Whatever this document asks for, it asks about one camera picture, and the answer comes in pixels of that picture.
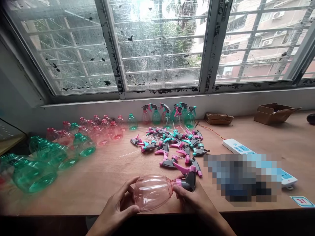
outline red wire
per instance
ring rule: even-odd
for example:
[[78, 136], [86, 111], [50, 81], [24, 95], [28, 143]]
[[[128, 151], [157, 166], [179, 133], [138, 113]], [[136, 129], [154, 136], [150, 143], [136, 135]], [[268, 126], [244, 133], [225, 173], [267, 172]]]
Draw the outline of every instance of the red wire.
[[211, 130], [211, 131], [214, 132], [216, 135], [218, 135], [221, 139], [225, 140], [225, 138], [223, 138], [221, 135], [219, 135], [217, 132], [215, 132], [214, 130], [210, 129], [209, 127], [207, 127], [207, 126], [202, 126], [202, 125], [198, 124], [197, 122], [195, 122], [195, 123], [196, 123], [197, 125], [203, 127], [203, 128], [207, 128], [207, 129]]

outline window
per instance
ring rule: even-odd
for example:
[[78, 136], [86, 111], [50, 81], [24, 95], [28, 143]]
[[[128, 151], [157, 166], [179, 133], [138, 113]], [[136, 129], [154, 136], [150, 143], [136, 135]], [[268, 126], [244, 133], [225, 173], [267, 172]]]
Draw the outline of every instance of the window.
[[[48, 87], [54, 103], [288, 88], [315, 74], [306, 58], [314, 57], [315, 1], [6, 0], [3, 7], [6, 44], [21, 63], [30, 59], [31, 81], [41, 82], [34, 83], [41, 94]], [[303, 78], [295, 74], [306, 66]]]

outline white wall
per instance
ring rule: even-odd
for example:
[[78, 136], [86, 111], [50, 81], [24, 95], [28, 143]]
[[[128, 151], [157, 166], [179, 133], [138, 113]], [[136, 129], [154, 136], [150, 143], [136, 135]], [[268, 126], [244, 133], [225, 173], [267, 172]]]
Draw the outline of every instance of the white wall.
[[315, 109], [315, 88], [100, 101], [32, 108], [1, 70], [0, 79], [0, 117], [25, 132], [40, 135], [45, 135], [47, 127], [61, 129], [64, 120], [78, 122], [79, 117], [83, 116], [91, 119], [94, 114], [102, 116], [108, 114], [110, 117], [122, 115], [124, 118], [128, 118], [128, 114], [133, 113], [140, 121], [141, 106], [148, 103], [158, 105], [159, 102], [162, 102], [173, 108], [173, 104], [185, 102], [197, 106], [197, 118], [203, 118], [207, 111], [226, 113], [233, 116], [250, 115], [256, 111], [259, 105], [272, 102], [302, 107], [303, 110]]

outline hand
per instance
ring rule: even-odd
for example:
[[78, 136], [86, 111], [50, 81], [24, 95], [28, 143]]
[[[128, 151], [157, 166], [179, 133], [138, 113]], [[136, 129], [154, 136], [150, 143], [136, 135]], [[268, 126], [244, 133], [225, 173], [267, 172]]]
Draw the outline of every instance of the hand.
[[108, 199], [87, 236], [111, 235], [127, 218], [140, 212], [139, 207], [133, 203], [134, 189], [130, 186], [138, 179], [139, 176], [125, 182], [120, 190]]
[[[184, 175], [180, 175], [177, 178], [182, 179]], [[194, 209], [201, 219], [207, 225], [213, 227], [220, 235], [236, 236], [227, 221], [221, 216], [209, 199], [199, 180], [196, 180], [196, 188], [193, 192], [189, 192], [178, 185], [173, 186], [173, 191], [184, 206], [190, 206]]]

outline air conditioner unit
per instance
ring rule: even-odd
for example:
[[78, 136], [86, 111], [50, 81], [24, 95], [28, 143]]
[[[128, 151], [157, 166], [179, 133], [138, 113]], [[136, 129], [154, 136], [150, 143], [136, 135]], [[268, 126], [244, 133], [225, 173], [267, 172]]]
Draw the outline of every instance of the air conditioner unit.
[[276, 31], [276, 32], [275, 32], [275, 36], [278, 36], [278, 35], [280, 35], [280, 34], [283, 34], [284, 32], [285, 32], [284, 30]]
[[267, 40], [263, 41], [263, 42], [262, 42], [263, 47], [265, 47], [265, 46], [268, 46], [268, 45], [272, 44], [272, 41], [273, 41], [273, 39], [267, 39]]
[[278, 11], [273, 14], [272, 19], [281, 19], [284, 16], [284, 11]]

